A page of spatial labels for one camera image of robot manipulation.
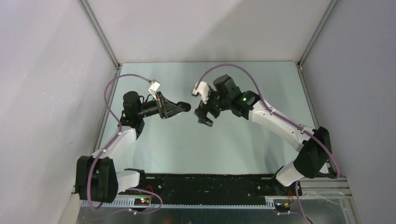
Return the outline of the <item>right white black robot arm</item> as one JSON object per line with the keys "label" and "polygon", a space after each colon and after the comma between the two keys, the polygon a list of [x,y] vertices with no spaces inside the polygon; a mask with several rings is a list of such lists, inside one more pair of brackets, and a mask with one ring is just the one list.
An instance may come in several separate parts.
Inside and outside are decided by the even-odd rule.
{"label": "right white black robot arm", "polygon": [[207,114],[217,118],[221,112],[231,111],[237,117],[268,128],[298,152],[296,159],[276,172],[271,183],[274,193],[284,195],[295,181],[319,175],[331,153],[330,133],[326,128],[320,126],[315,129],[298,124],[261,101],[257,93],[241,92],[228,75],[215,79],[213,85],[212,88],[206,82],[199,82],[192,90],[193,96],[201,97],[199,106],[194,111],[199,123],[212,126],[213,121]]}

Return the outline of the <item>black earbud charging case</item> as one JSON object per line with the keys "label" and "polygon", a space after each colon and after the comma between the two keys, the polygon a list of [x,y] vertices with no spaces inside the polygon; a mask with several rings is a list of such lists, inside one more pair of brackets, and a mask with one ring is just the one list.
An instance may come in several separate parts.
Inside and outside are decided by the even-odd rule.
{"label": "black earbud charging case", "polygon": [[191,110],[191,105],[187,102],[178,102],[177,106],[182,108],[184,112],[189,112]]}

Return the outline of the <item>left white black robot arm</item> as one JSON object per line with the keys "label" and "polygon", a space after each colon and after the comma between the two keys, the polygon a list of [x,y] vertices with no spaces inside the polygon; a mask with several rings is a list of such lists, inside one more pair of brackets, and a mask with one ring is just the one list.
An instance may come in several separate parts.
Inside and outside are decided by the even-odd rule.
{"label": "left white black robot arm", "polygon": [[153,100],[144,100],[135,91],[123,95],[123,111],[113,137],[102,149],[90,156],[81,156],[77,161],[75,193],[82,200],[112,203],[116,196],[128,189],[143,194],[148,182],[143,179],[144,171],[132,168],[117,168],[116,162],[124,151],[142,134],[144,118],[159,115],[168,119],[191,110],[187,102],[174,103],[161,92]]}

